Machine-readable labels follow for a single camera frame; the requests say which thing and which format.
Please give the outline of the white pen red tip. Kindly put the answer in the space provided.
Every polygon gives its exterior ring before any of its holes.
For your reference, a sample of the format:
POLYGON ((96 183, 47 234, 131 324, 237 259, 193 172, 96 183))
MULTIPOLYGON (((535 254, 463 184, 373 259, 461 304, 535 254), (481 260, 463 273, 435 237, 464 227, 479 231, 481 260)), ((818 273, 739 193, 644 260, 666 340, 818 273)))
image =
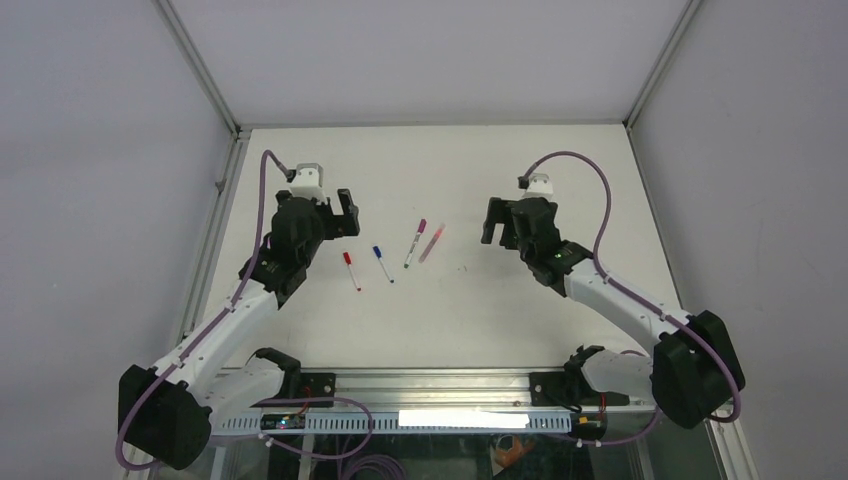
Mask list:
POLYGON ((359 281, 359 278, 358 278, 358 276, 357 276, 357 274, 356 274, 355 268, 353 267, 353 265, 352 265, 352 264, 347 264, 347 268, 348 268, 348 271, 349 271, 349 273, 350 273, 351 280, 352 280, 352 282, 353 282, 353 285, 354 285, 355 290, 356 290, 357 292, 361 292, 361 291, 362 291, 362 286, 361 286, 361 282, 359 281))

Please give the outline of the pink pen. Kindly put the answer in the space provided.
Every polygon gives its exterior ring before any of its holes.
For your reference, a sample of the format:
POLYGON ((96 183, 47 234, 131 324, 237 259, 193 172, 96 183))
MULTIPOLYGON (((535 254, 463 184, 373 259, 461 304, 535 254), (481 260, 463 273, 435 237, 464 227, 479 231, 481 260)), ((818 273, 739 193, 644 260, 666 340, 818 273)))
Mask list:
POLYGON ((419 264, 423 264, 427 260, 427 258, 431 254, 432 250, 434 249, 435 245, 437 244, 437 242, 441 238, 441 236, 442 236, 442 234, 445 230, 445 227, 446 227, 446 225, 444 223, 441 223, 437 227, 435 233, 433 234, 433 236, 431 237, 431 239, 429 240, 429 242, 425 246, 425 249, 423 250, 423 252, 420 254, 420 256, 418 258, 419 264))

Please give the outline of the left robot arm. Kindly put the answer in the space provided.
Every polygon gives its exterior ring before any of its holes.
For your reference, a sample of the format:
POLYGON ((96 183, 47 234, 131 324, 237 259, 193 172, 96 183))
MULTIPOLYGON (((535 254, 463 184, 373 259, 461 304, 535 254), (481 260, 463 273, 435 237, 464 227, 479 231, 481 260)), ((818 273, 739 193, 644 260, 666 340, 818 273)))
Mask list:
POLYGON ((329 201, 276 195, 271 230, 238 273, 235 290, 218 314, 206 319, 153 366, 129 367, 119 381, 117 459, 131 445, 182 470, 206 448, 214 428, 266 400, 294 403, 302 390, 299 360, 274 348, 258 349, 234 373, 220 376, 242 342, 274 317, 305 282, 325 241, 355 237, 359 209, 347 189, 337 192, 342 211, 329 201))

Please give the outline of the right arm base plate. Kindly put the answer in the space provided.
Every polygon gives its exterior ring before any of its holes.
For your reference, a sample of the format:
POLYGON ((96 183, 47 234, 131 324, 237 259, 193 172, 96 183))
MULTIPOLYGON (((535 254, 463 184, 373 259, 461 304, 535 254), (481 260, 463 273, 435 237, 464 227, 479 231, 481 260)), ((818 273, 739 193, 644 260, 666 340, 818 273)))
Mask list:
POLYGON ((531 404, 534 407, 628 406, 630 398, 620 393, 601 394, 576 375, 565 371, 536 371, 528 374, 531 404))

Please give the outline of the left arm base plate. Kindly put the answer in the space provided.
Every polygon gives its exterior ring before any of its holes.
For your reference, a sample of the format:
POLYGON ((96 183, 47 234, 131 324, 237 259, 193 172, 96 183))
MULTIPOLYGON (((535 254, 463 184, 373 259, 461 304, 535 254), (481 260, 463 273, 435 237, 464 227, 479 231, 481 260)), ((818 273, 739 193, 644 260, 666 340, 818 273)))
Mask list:
POLYGON ((329 371, 301 373, 297 382, 294 382, 294 379, 287 379, 280 393, 254 404, 254 407, 330 408, 334 406, 336 386, 336 373, 329 371))

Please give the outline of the black green pen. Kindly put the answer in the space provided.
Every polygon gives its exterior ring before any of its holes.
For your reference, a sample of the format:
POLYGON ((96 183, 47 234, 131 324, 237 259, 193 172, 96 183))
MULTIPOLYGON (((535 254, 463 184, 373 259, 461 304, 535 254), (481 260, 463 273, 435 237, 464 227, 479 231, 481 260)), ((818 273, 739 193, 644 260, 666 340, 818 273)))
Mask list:
POLYGON ((413 260, 413 257, 414 257, 414 253, 415 253, 417 245, 419 244, 422 233, 423 233, 422 231, 417 231, 415 233, 415 236, 414 236, 414 238, 411 242, 410 248, 407 252, 407 255, 406 255, 404 263, 403 263, 404 269, 408 269, 411 266, 411 263, 412 263, 412 260, 413 260))

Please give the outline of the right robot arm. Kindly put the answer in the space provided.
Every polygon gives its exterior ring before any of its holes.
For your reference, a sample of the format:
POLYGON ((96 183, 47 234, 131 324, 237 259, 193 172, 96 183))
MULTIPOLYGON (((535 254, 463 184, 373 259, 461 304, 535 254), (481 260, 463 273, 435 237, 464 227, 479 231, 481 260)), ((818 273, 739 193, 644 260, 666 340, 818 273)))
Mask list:
POLYGON ((643 356, 606 347, 581 347, 563 366, 561 399, 588 405, 612 392, 649 399, 678 426, 691 429, 746 386, 724 321, 709 310, 670 310, 609 273, 594 253, 565 240, 554 224, 557 205, 543 198, 489 200, 481 241, 518 252, 534 279, 617 326, 645 351, 643 356))

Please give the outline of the white pen black tip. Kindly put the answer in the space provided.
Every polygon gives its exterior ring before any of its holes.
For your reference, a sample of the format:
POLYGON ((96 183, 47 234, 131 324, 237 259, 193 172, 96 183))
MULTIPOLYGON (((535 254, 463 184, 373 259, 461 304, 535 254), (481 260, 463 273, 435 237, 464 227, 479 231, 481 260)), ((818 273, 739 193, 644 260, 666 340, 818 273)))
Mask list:
POLYGON ((379 264, 380 264, 380 266, 381 266, 381 269, 382 269, 382 271, 384 272, 384 274, 385 274, 385 276, 386 276, 386 278, 387 278, 388 282, 389 282, 389 283, 391 283, 391 284, 395 283, 395 278, 394 278, 394 276, 392 275, 392 273, 391 273, 390 269, 388 268, 388 265, 386 264, 384 257, 383 257, 383 256, 378 256, 378 257, 377 257, 377 260, 378 260, 378 262, 379 262, 379 264))

